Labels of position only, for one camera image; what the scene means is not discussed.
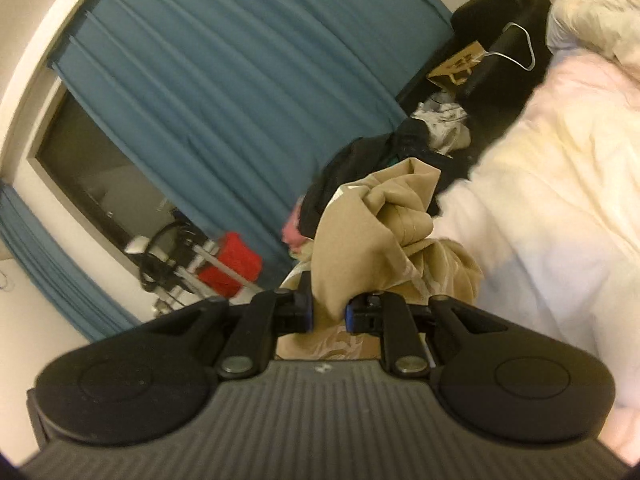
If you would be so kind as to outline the tan khaki garment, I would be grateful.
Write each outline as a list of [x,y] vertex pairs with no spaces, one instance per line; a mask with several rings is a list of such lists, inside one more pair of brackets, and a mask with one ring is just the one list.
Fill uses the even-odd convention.
[[345,327],[350,300],[366,292],[394,292],[409,304],[446,295],[474,304],[483,273],[457,242],[434,235],[427,208],[438,169],[416,158],[341,185],[323,211],[317,232],[283,287],[311,277],[314,328],[279,338],[284,360],[376,359],[378,338]]

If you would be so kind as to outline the left teal curtain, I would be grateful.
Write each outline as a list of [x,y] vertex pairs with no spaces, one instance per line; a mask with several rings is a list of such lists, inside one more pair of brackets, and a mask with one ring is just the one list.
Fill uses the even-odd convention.
[[1,239],[44,298],[88,341],[139,325],[64,252],[6,183],[1,185]]

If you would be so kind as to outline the large teal curtain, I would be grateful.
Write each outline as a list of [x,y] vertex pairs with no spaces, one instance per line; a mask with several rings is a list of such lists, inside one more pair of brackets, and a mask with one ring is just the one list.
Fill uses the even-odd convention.
[[296,200],[349,141],[404,120],[400,92],[451,36],[442,0],[86,0],[50,64],[193,223],[240,233],[273,287]]

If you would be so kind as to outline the exercise bike with black handlebar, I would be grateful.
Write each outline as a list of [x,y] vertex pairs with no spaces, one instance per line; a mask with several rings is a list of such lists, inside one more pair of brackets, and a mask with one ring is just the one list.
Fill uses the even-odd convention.
[[[170,222],[151,237],[139,235],[130,240],[125,252],[138,265],[142,289],[155,296],[154,316],[159,318],[201,300],[245,300],[262,290],[258,279],[248,282],[215,258],[219,240],[207,237],[186,220]],[[226,270],[243,285],[241,291],[226,299],[201,282],[196,271],[206,262]]]

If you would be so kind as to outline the dark window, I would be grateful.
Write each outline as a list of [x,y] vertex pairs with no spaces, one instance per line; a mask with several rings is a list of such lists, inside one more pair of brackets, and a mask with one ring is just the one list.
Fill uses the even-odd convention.
[[137,236],[153,237],[189,219],[106,136],[68,91],[36,151],[53,182],[121,254]]

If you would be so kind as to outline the brown cardboard box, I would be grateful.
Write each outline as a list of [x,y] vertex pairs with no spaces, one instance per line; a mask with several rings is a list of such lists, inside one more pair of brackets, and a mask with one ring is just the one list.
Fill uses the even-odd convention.
[[469,80],[475,66],[482,62],[486,53],[483,46],[478,41],[474,41],[436,66],[426,78],[438,88],[455,94]]

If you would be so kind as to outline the red plastic basket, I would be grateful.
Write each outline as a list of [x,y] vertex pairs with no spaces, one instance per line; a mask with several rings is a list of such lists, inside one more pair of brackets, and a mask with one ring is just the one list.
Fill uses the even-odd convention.
[[[262,257],[253,252],[237,232],[228,232],[219,240],[215,258],[244,280],[254,282],[262,272]],[[197,271],[198,279],[212,288],[219,296],[231,299],[243,285],[232,278],[226,270],[220,270],[213,263],[204,263]]]

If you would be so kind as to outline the white patterned cloth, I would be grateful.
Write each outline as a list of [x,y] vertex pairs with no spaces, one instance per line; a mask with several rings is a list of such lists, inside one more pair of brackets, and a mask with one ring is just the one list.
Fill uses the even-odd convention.
[[411,117],[427,126],[428,146],[438,154],[450,155],[471,145],[468,113],[446,91],[439,91],[418,104]]

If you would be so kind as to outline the pink garment on pile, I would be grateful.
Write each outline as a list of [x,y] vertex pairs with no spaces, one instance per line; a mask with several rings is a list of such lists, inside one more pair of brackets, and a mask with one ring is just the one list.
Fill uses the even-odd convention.
[[300,196],[296,200],[295,206],[281,230],[282,243],[288,246],[288,251],[291,254],[299,254],[303,247],[312,241],[311,237],[305,236],[299,231],[300,212],[304,198],[305,196]]

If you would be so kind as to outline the pastel pink blue duvet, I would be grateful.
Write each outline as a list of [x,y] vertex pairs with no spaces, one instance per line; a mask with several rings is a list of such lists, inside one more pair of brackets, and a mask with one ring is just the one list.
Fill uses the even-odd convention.
[[639,78],[593,50],[552,53],[544,82],[435,233],[484,278],[477,304],[597,356],[616,385],[601,440],[639,459]]

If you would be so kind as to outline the white pillow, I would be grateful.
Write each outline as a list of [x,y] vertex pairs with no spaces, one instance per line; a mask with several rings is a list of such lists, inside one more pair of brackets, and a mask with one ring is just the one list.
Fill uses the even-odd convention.
[[639,0],[554,0],[546,43],[552,53],[583,47],[639,78]]

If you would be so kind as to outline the white clothes hanger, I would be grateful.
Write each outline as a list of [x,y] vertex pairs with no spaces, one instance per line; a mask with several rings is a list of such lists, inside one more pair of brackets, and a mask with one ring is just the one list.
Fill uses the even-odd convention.
[[531,72],[537,64],[535,49],[529,31],[515,22],[507,22],[498,39],[484,54],[485,58],[500,58],[521,70]]

